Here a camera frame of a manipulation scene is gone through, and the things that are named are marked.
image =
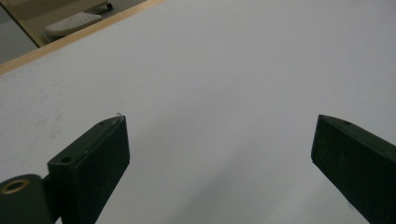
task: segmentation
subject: white surface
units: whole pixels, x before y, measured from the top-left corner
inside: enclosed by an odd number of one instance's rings
[[[396,3],[167,0],[0,76],[0,179],[127,118],[98,223],[367,223],[312,164],[318,114],[395,144]]]

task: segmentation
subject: wooden trim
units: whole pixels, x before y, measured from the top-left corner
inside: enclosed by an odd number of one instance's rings
[[[110,25],[112,25],[116,22],[119,22],[119,21],[123,21],[126,18],[129,18],[141,11],[144,11],[150,7],[156,6],[163,1],[164,0],[147,0],[146,2],[143,2],[135,7],[126,9],[112,17],[109,17],[105,20],[99,21],[96,24],[86,27],[86,28],[84,28],[80,31],[77,31],[71,35],[68,35],[62,39],[54,41],[42,48],[35,49],[29,53],[26,53],[19,58],[11,60],[7,63],[2,63],[2,64],[0,64],[0,75],[3,75],[6,72],[9,72],[15,68],[20,67],[20,66],[23,66],[29,62],[32,62],[38,58],[41,58],[47,54],[50,54],[53,51],[62,49],[63,47],[65,47],[71,43],[74,43],[87,35],[91,35],[97,31],[103,30],[107,26],[110,26]]]

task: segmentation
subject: white wall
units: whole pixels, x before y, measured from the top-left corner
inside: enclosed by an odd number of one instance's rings
[[[29,36],[0,7],[0,63],[5,63],[36,48]]]

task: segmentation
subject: screw hole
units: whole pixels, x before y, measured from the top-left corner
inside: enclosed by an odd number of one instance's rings
[[[24,189],[26,186],[29,185],[29,180],[27,179],[19,179],[14,180],[11,183],[8,183],[4,187],[1,188],[1,192],[3,194],[11,194]]]
[[[70,158],[70,157],[65,157],[65,158],[63,158],[62,159],[62,162],[63,163],[68,163],[68,162],[70,162],[72,159]]]

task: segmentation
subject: wooden edge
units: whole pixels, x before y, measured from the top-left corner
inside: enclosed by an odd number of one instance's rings
[[[57,41],[54,41],[44,47],[41,47],[39,49],[35,49],[29,53],[26,53],[22,55],[21,57],[18,57],[14,60],[11,60],[6,63],[0,64],[0,75],[3,75],[4,73],[7,73],[13,69],[16,69],[22,65],[25,65],[29,62],[32,62],[38,58],[41,58],[47,54],[52,53],[55,50],[62,49],[63,47],[74,43],[81,38],[91,35],[97,31],[105,29],[107,26],[110,26],[116,22],[123,21],[126,18],[129,18],[141,11],[144,11],[150,7],[154,7],[164,0],[147,0],[139,5],[136,5],[134,7],[131,7],[129,9],[126,9],[114,16],[111,16],[107,19],[104,19],[102,21],[97,22],[96,24],[93,24],[91,26],[88,26],[80,31],[77,31],[71,35],[68,35],[62,39],[59,39]]]

